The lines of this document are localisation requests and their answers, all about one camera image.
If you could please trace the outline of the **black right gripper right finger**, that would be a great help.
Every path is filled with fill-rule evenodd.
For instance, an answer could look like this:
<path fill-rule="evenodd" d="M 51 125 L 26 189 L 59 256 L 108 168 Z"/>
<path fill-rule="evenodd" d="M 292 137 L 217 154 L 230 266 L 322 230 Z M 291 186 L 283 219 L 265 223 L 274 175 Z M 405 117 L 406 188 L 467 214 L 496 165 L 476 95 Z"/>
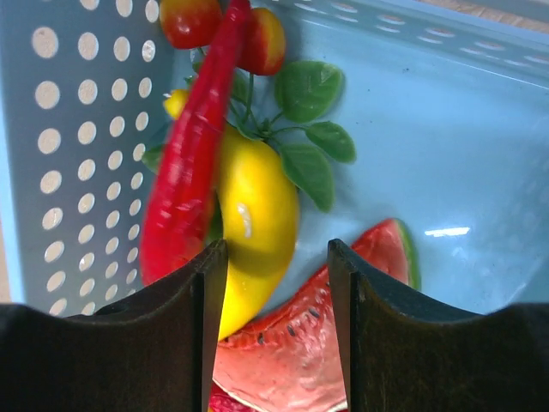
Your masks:
<path fill-rule="evenodd" d="M 328 244 L 329 284 L 352 411 L 545 411 L 548 306 L 480 315 L 434 300 Z"/>

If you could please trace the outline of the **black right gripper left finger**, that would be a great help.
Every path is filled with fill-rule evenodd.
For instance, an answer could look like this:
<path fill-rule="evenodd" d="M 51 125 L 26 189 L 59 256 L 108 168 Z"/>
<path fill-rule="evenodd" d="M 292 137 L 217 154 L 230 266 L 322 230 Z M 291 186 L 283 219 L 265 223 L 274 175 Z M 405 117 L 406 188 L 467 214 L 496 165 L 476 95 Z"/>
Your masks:
<path fill-rule="evenodd" d="M 91 316 L 2 305 L 2 410 L 206 410 L 227 264 L 216 240 Z"/>

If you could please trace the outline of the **watermelon slice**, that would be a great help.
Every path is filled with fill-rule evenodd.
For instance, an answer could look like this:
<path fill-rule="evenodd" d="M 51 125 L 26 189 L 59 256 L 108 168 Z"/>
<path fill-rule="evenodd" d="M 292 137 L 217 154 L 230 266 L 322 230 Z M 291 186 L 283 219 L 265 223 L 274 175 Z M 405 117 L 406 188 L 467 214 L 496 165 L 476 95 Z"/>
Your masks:
<path fill-rule="evenodd" d="M 345 411 L 329 272 L 219 342 L 214 383 L 250 411 Z"/>

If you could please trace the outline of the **yellow banana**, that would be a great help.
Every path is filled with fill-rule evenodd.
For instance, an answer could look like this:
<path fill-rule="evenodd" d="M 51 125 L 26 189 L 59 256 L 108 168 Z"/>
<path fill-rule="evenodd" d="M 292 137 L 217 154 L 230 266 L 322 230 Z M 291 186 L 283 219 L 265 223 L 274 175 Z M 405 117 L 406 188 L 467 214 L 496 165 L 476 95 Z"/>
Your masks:
<path fill-rule="evenodd" d="M 217 197 L 228 248 L 218 338 L 244 327 L 265 306 L 293 259 L 299 231 L 296 186 L 265 142 L 226 124 Z"/>

